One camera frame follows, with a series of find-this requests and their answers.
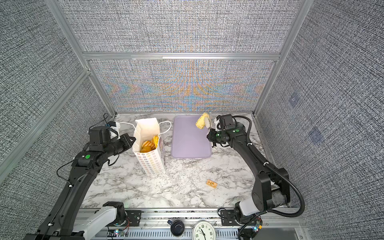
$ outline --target purple cutting board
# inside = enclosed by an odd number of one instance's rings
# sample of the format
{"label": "purple cutting board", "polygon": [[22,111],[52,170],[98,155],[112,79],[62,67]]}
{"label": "purple cutting board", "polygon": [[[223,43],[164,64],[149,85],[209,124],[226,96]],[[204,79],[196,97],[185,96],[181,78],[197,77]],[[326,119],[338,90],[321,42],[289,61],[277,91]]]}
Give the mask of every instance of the purple cutting board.
{"label": "purple cutting board", "polygon": [[176,116],[173,119],[171,155],[174,158],[207,158],[211,156],[211,143],[207,139],[209,130],[199,129],[198,115]]}

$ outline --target paper bag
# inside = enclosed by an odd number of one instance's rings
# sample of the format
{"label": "paper bag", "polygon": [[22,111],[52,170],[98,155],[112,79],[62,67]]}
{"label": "paper bag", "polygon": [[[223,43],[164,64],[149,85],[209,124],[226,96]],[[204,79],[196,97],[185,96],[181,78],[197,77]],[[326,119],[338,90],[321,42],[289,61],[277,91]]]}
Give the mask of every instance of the paper bag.
{"label": "paper bag", "polygon": [[[159,173],[165,172],[166,171],[166,168],[164,165],[165,149],[164,149],[163,139],[160,133],[160,125],[157,119],[156,118],[139,119],[139,120],[136,120],[136,123],[137,123],[136,130],[133,134],[133,136],[136,138],[136,141],[132,146],[132,151],[135,153],[135,156],[137,157],[139,163],[143,167],[146,174],[149,176],[157,175]],[[147,140],[151,141],[151,139],[155,135],[159,136],[159,143],[157,145],[157,148],[155,150],[152,150],[146,153],[140,152],[141,145]]]}

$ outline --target marble tabletop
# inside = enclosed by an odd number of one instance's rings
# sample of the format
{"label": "marble tabletop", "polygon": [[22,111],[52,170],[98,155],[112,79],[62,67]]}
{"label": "marble tabletop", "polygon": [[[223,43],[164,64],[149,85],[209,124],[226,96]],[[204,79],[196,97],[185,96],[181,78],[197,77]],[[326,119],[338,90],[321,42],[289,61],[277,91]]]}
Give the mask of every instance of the marble tabletop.
{"label": "marble tabletop", "polygon": [[[136,119],[157,118],[159,122],[173,122],[176,115],[118,114],[115,121],[136,125]],[[210,114],[212,119],[217,115]],[[238,122],[248,127],[247,120]],[[167,128],[164,124],[161,131]],[[130,136],[134,132],[128,124],[122,124],[120,130]],[[113,166],[103,166],[81,207],[100,208],[108,201],[123,202],[126,208],[233,207],[236,202],[250,197],[255,179],[245,161],[232,148],[218,146],[217,150],[212,149],[212,156],[205,159],[175,159],[170,152],[172,131],[165,133],[163,138],[166,173],[147,176],[130,149],[120,154]],[[250,138],[264,154],[253,123]],[[217,188],[206,185],[207,179],[218,183]]]}

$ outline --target orange rectangular object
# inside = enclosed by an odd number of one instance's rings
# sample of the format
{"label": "orange rectangular object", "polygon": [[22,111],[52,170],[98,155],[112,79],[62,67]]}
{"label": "orange rectangular object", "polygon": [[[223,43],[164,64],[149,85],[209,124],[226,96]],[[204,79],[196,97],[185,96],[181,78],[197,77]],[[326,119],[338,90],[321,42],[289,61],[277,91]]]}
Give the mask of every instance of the orange rectangular object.
{"label": "orange rectangular object", "polygon": [[208,186],[211,186],[213,188],[216,188],[217,187],[217,183],[215,183],[214,181],[211,181],[211,180],[207,180],[207,185]]}

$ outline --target clock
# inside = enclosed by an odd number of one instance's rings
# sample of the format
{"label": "clock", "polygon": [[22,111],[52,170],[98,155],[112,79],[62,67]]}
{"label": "clock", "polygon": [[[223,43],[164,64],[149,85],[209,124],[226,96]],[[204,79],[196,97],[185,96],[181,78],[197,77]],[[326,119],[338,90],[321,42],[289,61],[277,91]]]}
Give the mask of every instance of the clock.
{"label": "clock", "polygon": [[212,224],[206,221],[198,222],[193,228],[193,240],[216,240],[216,232]]}

